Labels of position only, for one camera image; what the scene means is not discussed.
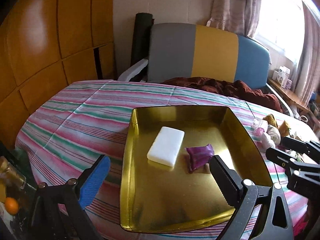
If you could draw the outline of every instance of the blue gripper pad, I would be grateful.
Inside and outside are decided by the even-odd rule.
[[[110,159],[104,156],[80,189],[79,204],[81,208],[91,205],[99,188],[110,170]]]

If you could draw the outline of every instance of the striped tablecloth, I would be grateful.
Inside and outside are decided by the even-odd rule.
[[[119,225],[122,157],[132,109],[172,105],[230,107],[260,149],[272,180],[280,181],[293,224],[297,223],[306,212],[307,200],[287,189],[284,170],[265,158],[251,124],[254,117],[262,118],[273,113],[279,124],[286,119],[291,126],[304,129],[304,135],[308,135],[306,139],[314,140],[315,135],[298,120],[235,98],[159,84],[113,80],[75,82],[28,118],[15,146],[28,152],[36,181],[45,181],[48,185],[64,184],[70,178],[77,178],[100,154],[110,157],[110,173],[93,203],[85,209],[106,239],[215,239],[226,223],[185,233],[158,235],[129,233]],[[258,210],[254,210],[243,239],[249,237]]]

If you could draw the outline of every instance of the gold tray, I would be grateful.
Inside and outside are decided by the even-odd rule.
[[[162,126],[185,136],[174,168],[147,159]],[[234,208],[224,199],[208,164],[188,173],[185,147],[211,143],[242,179],[271,186],[268,169],[249,134],[225,106],[158,106],[132,111],[124,150],[120,224],[139,233],[174,233],[229,220]]]

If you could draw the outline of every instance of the window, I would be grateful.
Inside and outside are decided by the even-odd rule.
[[[254,38],[283,53],[295,64],[304,41],[301,0],[262,0]]]

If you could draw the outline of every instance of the purple wrapped snack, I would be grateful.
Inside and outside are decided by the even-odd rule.
[[[196,169],[208,163],[210,158],[214,155],[214,150],[211,144],[208,144],[207,146],[186,148],[186,150],[190,155],[189,173],[192,173]]]

